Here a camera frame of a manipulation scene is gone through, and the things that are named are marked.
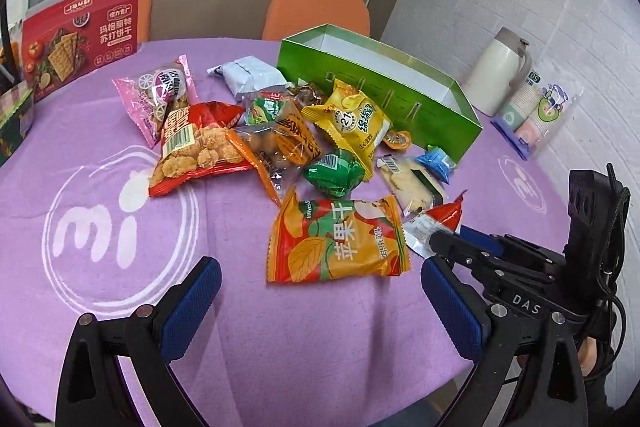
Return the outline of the person right hand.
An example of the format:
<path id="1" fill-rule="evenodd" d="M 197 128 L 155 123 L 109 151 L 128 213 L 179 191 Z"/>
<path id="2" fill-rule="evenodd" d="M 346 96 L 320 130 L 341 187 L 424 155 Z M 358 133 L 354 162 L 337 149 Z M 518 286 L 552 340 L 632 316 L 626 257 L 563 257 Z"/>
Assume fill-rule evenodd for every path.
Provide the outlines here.
<path id="1" fill-rule="evenodd" d="M 578 349 L 578 360 L 585 378 L 604 377 L 611 372 L 614 351 L 596 338 L 587 337 Z"/>

